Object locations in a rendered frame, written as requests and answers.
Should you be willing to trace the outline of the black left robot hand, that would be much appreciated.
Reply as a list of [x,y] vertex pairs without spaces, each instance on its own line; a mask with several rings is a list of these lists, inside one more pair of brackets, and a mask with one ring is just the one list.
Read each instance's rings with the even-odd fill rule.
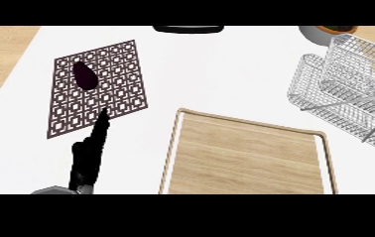
[[92,194],[95,192],[108,127],[110,117],[107,109],[102,109],[93,124],[92,134],[82,142],[73,144],[74,163],[70,190],[79,194]]

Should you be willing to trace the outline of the wooden tray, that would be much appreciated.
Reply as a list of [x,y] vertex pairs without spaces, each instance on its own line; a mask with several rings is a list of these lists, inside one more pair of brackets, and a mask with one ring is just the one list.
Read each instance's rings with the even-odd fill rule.
[[158,192],[337,194],[325,134],[179,109]]

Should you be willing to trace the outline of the dark purple sweet potato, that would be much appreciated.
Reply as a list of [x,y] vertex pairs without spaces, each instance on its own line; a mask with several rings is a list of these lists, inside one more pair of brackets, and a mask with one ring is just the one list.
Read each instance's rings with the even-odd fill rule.
[[83,90],[93,90],[98,87],[98,76],[87,65],[79,61],[74,64],[74,77],[79,87]]

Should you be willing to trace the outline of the brown patterned placemat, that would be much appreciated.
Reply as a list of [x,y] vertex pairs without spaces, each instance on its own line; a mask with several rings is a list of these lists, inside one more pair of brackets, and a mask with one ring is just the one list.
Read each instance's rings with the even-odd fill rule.
[[[83,90],[76,80],[74,64],[80,61],[98,77],[93,90]],[[135,40],[55,59],[49,139],[92,126],[102,109],[117,118],[147,108]]]

